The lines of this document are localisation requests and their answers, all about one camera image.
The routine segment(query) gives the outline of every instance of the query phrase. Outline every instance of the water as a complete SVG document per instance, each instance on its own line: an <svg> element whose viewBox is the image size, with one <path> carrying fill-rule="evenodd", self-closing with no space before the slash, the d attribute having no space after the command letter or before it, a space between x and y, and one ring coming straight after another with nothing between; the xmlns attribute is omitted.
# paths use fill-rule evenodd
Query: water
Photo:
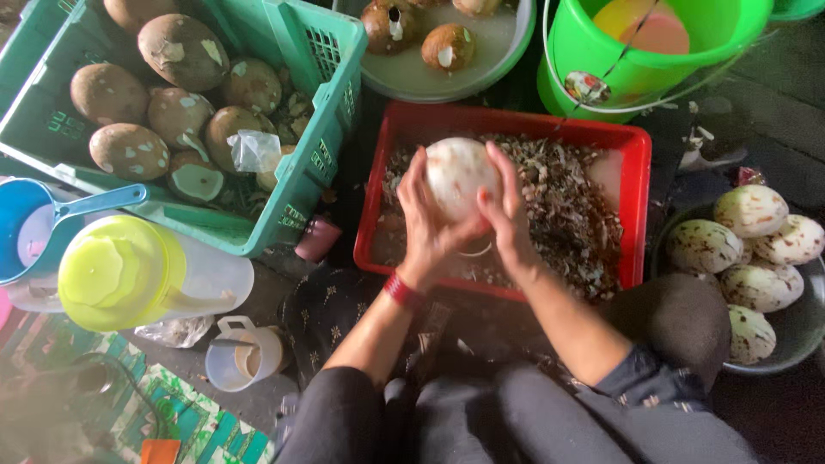
<svg viewBox="0 0 825 464"><path fill-rule="evenodd" d="M37 261L54 227L54 206L43 205L31 213L17 235L17 257L28 268Z"/></svg>
<svg viewBox="0 0 825 464"><path fill-rule="evenodd" d="M404 95L452 97L462 88L493 71L510 49L516 33L516 11L502 4L490 18L473 19L447 3L419 11L419 37L415 44L395 56L364 54L361 65L373 80ZM458 23L476 35L473 61L452 74L429 68L421 58L421 45L427 34L442 24Z"/></svg>

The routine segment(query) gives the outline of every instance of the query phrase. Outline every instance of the yellow plastic lid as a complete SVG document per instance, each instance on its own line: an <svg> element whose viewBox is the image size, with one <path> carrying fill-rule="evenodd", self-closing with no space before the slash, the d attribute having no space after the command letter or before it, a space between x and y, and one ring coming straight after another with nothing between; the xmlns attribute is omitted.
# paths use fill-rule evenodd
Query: yellow plastic lid
<svg viewBox="0 0 825 464"><path fill-rule="evenodd" d="M66 314L86 330L108 332L150 324L169 310L186 256L165 227L130 215L96 220L66 248L58 294Z"/></svg>

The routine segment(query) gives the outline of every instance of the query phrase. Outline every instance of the hand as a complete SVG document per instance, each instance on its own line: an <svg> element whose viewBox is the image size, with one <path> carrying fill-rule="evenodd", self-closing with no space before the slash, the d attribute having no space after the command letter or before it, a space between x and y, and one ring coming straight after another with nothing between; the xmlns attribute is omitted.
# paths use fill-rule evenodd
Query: hand
<svg viewBox="0 0 825 464"><path fill-rule="evenodd" d="M504 268L517 284L540 269L541 257L530 242L530 222L521 196L521 181L510 159L493 143L487 142L487 155L502 175L501 200L484 187L478 190L478 210L496 230L496 246Z"/></svg>
<svg viewBox="0 0 825 464"><path fill-rule="evenodd" d="M490 228L480 214L461 224L439 228L427 208L426 168L427 151L419 147L397 190L407 221L407 256L395 272L405 284L422 293L435 283L437 270L448 258Z"/></svg>

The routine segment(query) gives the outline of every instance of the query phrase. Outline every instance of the person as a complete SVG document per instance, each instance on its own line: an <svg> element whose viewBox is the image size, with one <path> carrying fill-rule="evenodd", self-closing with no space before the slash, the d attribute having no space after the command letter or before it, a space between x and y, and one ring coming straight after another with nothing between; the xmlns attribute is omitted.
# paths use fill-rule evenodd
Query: person
<svg viewBox="0 0 825 464"><path fill-rule="evenodd" d="M480 190L478 216L443 229L426 208L427 154L417 151L398 185L406 258L345 337L332 329L339 344L309 382L277 462L759 462L706 404L730 340L718 291L679 276L623 291L602 314L577 301L530 243L515 167L487 149L502 198ZM490 228L573 389L523 362L468 372L467 358L422 386L387 384L422 296Z"/></svg>

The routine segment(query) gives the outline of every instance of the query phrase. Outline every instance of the metal bowl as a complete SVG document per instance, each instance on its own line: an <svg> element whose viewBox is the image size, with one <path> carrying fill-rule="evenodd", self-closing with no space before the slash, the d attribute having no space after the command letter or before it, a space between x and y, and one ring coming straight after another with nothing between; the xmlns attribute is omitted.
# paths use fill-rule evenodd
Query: metal bowl
<svg viewBox="0 0 825 464"><path fill-rule="evenodd" d="M333 11L360 18L370 0L334 0ZM387 97L415 103L454 102L489 88L510 72L530 43L535 28L535 0L520 0L516 7L503 2L493 19L473 19L458 13L450 2L419 10L420 34L417 45L396 56L375 56L366 52L361 59L364 82ZM478 37L476 57L467 69L448 75L428 69L421 59L421 43L440 24L457 22ZM501 31L512 29L512 37ZM495 49L492 56L490 49Z"/></svg>
<svg viewBox="0 0 825 464"><path fill-rule="evenodd" d="M673 216L653 245L650 277L667 273L670 265L665 252L665 239L681 222L691 219L713 220L713 205L699 206ZM805 291L791 306L766 314L776 332L776 349L756 364L742 366L726 362L724 370L749 376L764 376L782 372L802 362L817 351L825 337L825 264L821 258L797 266L805 280Z"/></svg>

